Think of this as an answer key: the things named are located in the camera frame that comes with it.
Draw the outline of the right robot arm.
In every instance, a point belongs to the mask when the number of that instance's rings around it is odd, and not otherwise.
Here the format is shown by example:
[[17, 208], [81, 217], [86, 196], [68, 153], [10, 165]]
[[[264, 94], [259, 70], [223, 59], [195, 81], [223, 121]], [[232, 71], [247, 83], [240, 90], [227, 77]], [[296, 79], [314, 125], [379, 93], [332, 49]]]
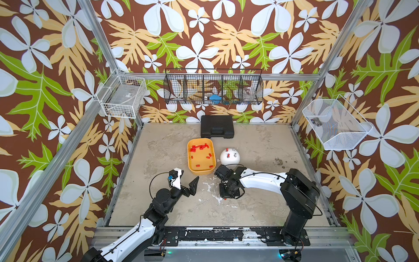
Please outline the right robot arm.
[[303, 230], [308, 220], [314, 217], [320, 190], [299, 170], [273, 173], [255, 171], [243, 166], [235, 170], [220, 165], [215, 176], [220, 179], [219, 194], [224, 199], [241, 198], [246, 188], [273, 192], [281, 195], [290, 209], [278, 237], [267, 239], [268, 245], [295, 246], [304, 241]]

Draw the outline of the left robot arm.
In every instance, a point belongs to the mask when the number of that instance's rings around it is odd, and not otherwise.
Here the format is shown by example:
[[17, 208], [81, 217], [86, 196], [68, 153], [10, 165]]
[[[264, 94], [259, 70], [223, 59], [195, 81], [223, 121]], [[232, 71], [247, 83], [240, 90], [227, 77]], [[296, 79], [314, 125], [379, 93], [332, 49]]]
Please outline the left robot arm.
[[172, 186], [160, 189], [146, 212], [140, 217], [139, 223], [111, 244], [96, 249], [90, 248], [82, 257], [83, 262], [131, 262], [142, 251], [163, 241], [165, 224], [168, 214], [182, 196], [194, 196], [199, 178], [196, 177], [188, 187]]

